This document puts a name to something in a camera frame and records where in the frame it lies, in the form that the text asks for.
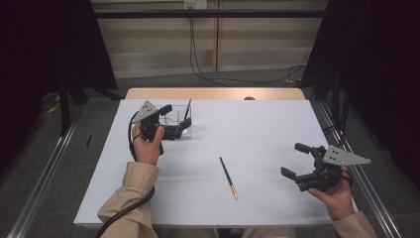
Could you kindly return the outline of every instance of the beige wall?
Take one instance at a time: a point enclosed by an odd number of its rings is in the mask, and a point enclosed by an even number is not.
[[[95,10],[183,9],[183,1],[176,0],[132,3],[92,0],[92,4]],[[322,10],[326,4],[326,0],[208,0],[209,9],[225,10]],[[110,55],[188,54],[190,50],[188,19],[100,19],[98,22]],[[250,65],[251,68],[287,67],[288,61],[290,65],[306,64],[320,22],[320,19],[194,19],[196,50],[209,53],[204,55],[210,56],[213,70],[250,68]],[[255,57],[256,53],[268,55]],[[112,59],[120,58],[111,57],[112,64],[117,63]]]

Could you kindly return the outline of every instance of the beige sleeve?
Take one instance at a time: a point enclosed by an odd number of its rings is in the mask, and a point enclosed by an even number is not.
[[[99,219],[106,222],[117,212],[147,196],[157,179],[156,166],[128,162],[123,185],[99,209]],[[150,202],[114,222],[102,237],[157,237],[152,228]]]
[[[377,237],[362,211],[333,222],[334,229],[342,237]]]

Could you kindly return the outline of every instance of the electrical outlet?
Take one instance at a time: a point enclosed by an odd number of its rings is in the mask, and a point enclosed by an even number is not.
[[[195,9],[195,0],[184,0],[184,9]]]
[[[207,0],[196,0],[195,9],[206,10],[207,9]]]

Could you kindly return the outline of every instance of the horizontal black bar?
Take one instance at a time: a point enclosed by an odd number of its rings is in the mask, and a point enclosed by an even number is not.
[[[324,10],[97,10],[89,12],[42,12],[44,16],[91,16],[97,19],[131,18],[323,18]]]

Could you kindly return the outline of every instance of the person's right hand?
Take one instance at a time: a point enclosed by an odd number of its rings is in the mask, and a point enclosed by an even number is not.
[[[138,122],[132,129],[132,137],[135,138],[133,145],[137,161],[155,166],[158,163],[158,157],[160,155],[159,146],[164,135],[164,128],[162,126],[157,128],[157,132],[152,142],[147,142],[143,140],[142,136],[138,136],[141,133],[140,122]]]
[[[346,172],[342,172],[342,175],[349,177]],[[308,191],[327,205],[328,214],[333,221],[355,213],[352,202],[352,187],[344,178],[340,179],[336,186],[330,187],[325,192],[316,188],[309,188]]]

